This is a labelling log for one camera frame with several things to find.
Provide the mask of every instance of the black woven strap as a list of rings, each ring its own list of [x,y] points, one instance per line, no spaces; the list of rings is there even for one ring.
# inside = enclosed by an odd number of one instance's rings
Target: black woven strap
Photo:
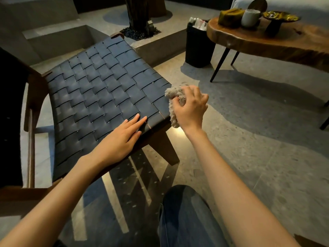
[[[170,83],[121,37],[61,63],[46,79],[55,124],[54,181],[125,119],[147,116],[143,133],[169,119],[164,91]]]

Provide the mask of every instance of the person's left hand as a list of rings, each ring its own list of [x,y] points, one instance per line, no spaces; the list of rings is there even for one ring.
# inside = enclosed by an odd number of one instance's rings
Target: person's left hand
[[[140,121],[138,119],[139,114],[136,114],[132,120],[123,121],[88,154],[90,158],[105,168],[126,157],[142,134],[137,130],[146,122],[147,117],[145,116]]]

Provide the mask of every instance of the person's right arm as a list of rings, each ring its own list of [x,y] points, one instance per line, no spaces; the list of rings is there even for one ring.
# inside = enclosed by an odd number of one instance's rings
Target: person's right arm
[[[208,95],[196,86],[185,86],[186,104],[173,99],[181,128],[191,141],[203,167],[216,205],[238,247],[299,246],[269,209],[255,196],[219,155],[202,130]]]

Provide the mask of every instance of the yellow tissue box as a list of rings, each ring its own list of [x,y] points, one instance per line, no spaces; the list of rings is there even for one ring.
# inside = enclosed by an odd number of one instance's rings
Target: yellow tissue box
[[[239,8],[222,10],[218,18],[218,24],[225,27],[237,28],[241,25],[241,19],[244,12],[244,10]]]

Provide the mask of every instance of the black tapered table leg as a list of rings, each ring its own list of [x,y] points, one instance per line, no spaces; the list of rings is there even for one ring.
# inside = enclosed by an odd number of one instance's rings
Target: black tapered table leg
[[[326,129],[326,127],[329,125],[329,117],[327,118],[327,120],[320,126],[321,130]]]
[[[225,51],[224,51],[224,53],[222,55],[222,58],[220,58],[220,61],[219,61],[218,65],[217,65],[217,67],[215,69],[215,72],[214,72],[214,74],[212,75],[212,77],[210,79],[210,82],[212,82],[214,80],[216,74],[218,73],[218,70],[220,69],[220,66],[222,66],[222,64],[223,64],[223,62],[224,62],[224,60],[225,60],[225,58],[226,58],[226,56],[227,56],[227,54],[228,54],[229,51],[230,51],[229,48],[225,48]]]
[[[239,55],[239,51],[237,51],[236,53],[235,53],[235,56],[234,56],[234,58],[233,58],[233,61],[231,62],[231,66],[233,65],[233,63],[235,62],[235,60],[236,60],[236,58],[237,58],[237,56]]]

